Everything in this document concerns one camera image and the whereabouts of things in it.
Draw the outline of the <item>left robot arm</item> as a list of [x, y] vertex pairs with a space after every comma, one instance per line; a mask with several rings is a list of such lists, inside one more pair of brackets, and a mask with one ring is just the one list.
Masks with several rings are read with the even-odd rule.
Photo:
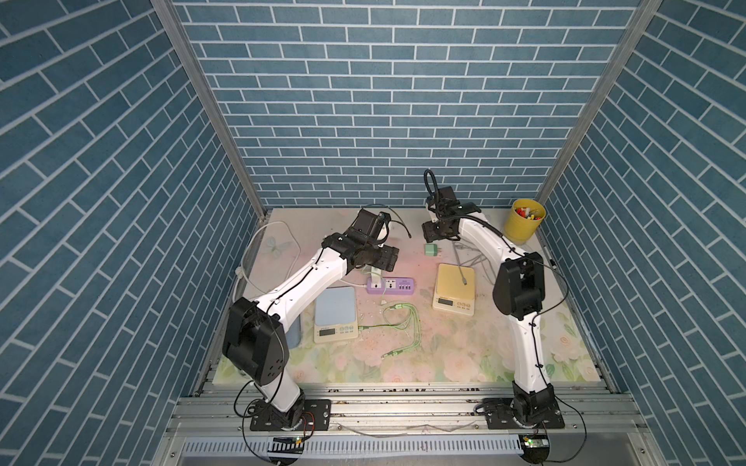
[[326, 236], [310, 261], [281, 285], [259, 297], [242, 296], [230, 306], [223, 355], [254, 382], [274, 428], [296, 427], [306, 401], [286, 369], [287, 331], [323, 291], [351, 271], [364, 266], [394, 270], [398, 248], [386, 244], [391, 221], [388, 213], [359, 210], [344, 232]]

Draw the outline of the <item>purple power strip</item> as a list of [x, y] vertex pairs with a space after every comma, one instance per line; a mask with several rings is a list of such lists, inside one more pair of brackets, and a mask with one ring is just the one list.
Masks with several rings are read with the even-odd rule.
[[412, 278], [402, 277], [381, 278], [377, 283], [369, 279], [366, 284], [366, 290], [371, 295], [413, 295], [415, 288]]

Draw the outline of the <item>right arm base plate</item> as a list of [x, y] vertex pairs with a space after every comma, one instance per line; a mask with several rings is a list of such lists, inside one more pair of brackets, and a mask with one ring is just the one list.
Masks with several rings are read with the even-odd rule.
[[537, 421], [520, 421], [513, 410], [511, 398], [485, 398], [475, 407], [474, 413], [486, 419], [490, 430], [565, 428], [565, 420], [556, 401], [550, 405], [549, 412], [540, 415]]

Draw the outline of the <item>blue electronic scale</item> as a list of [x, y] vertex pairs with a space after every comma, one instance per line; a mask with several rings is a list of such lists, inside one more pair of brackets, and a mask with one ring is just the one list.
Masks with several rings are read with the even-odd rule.
[[357, 300], [353, 287], [331, 287], [316, 299], [314, 342], [317, 345], [359, 337]]

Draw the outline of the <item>green charger adapter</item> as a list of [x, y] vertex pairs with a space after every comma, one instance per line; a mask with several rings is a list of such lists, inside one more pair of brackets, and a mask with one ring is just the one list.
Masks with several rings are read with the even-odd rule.
[[424, 253], [425, 256], [428, 257], [437, 257], [440, 256], [441, 250], [439, 249], [439, 246], [437, 246], [437, 244], [428, 243], [425, 244]]

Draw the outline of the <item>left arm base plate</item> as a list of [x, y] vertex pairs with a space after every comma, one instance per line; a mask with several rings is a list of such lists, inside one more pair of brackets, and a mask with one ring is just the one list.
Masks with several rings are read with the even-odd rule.
[[328, 431], [330, 412], [329, 399], [301, 397], [287, 412], [260, 399], [250, 411], [250, 431]]

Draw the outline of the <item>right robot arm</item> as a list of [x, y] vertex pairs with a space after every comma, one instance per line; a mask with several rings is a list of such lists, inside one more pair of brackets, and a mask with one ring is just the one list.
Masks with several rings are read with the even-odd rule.
[[493, 302], [509, 318], [514, 341], [513, 401], [509, 405], [518, 425], [526, 428], [561, 428], [559, 400], [546, 373], [541, 353], [539, 326], [546, 297], [545, 264], [538, 252], [513, 245], [472, 203], [458, 201], [452, 188], [426, 183], [427, 211], [423, 224], [428, 243], [466, 240], [497, 266]]

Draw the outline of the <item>white charger adapter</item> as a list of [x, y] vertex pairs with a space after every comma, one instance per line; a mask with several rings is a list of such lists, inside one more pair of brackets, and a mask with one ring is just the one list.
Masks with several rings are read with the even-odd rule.
[[370, 270], [371, 289], [380, 289], [382, 287], [382, 270], [372, 267]]

